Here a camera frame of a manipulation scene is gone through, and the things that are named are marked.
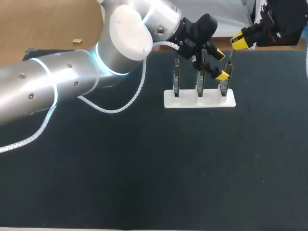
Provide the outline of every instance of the white end cap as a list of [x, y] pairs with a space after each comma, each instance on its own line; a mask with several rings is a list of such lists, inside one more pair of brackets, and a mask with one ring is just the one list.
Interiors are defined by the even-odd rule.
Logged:
[[145, 59], [153, 39], [140, 14], [129, 6], [119, 6], [110, 17], [110, 37], [115, 47], [131, 60]]

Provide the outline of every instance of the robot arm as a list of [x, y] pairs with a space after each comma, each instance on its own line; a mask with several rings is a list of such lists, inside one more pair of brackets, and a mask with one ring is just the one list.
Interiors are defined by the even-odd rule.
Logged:
[[98, 2], [105, 8], [106, 18], [93, 48], [51, 54], [0, 69], [0, 124], [96, 88], [114, 86], [149, 55], [153, 42], [175, 41], [182, 47], [180, 55], [186, 58], [206, 47], [217, 55], [217, 49], [207, 43], [217, 27], [210, 16], [205, 16], [208, 26], [190, 23], [188, 28], [189, 21], [181, 20], [180, 10], [167, 0]]
[[306, 0], [267, 0], [262, 7], [260, 23], [243, 28], [231, 39], [235, 50], [258, 46], [280, 46], [290, 37], [299, 39], [308, 20]]

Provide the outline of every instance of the dark table surface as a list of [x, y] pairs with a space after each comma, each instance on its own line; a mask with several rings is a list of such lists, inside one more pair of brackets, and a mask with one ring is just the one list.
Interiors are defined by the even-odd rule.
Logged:
[[[0, 155], [0, 227], [307, 229], [305, 53], [238, 52], [231, 109], [165, 109], [175, 57], [150, 55], [127, 111], [74, 99], [35, 142]], [[141, 66], [88, 98], [118, 108], [140, 76]], [[181, 88], [194, 88], [184, 60], [181, 76]], [[32, 135], [45, 114], [1, 127], [0, 145]]]

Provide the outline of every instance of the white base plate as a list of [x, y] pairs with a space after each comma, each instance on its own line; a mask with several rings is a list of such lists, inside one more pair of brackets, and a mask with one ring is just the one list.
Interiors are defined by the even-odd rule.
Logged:
[[233, 91], [228, 90], [227, 97], [222, 97], [218, 89], [204, 89], [203, 97], [198, 97], [197, 90], [180, 90], [180, 97], [175, 98], [173, 90], [164, 92], [165, 108], [218, 108], [235, 107]]

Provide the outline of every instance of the silver cylindrical link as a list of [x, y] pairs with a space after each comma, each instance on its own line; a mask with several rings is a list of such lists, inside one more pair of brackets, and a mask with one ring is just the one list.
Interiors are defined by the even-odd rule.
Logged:
[[0, 124], [91, 91], [99, 80], [97, 70], [94, 59], [84, 51], [47, 55], [0, 68]]
[[98, 81], [98, 68], [89, 52], [76, 50], [42, 56], [58, 90], [58, 102], [93, 90]]

